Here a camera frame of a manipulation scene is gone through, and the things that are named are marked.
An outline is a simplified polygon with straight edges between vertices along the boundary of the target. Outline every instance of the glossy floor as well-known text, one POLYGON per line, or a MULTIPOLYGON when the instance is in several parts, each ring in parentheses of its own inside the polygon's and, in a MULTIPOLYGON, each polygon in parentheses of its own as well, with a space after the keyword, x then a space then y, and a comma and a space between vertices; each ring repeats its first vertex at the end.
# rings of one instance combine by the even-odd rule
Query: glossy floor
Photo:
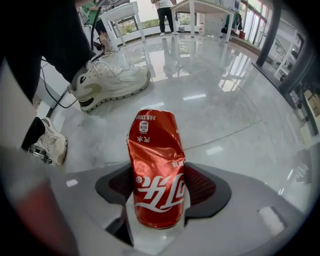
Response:
MULTIPOLYGON (((126 137, 137 112, 161 108, 175 115, 187 161, 256 178, 306 213, 318 186, 312 150, 319 137, 311 136, 301 113, 252 65, 256 58, 235 44, 189 35, 122 47, 104 61, 147 67, 151 83, 89 114, 77 102, 58 107, 52 120, 68 137, 63 170, 128 161, 126 137)), ((73 101, 68 94, 62 103, 73 101)))

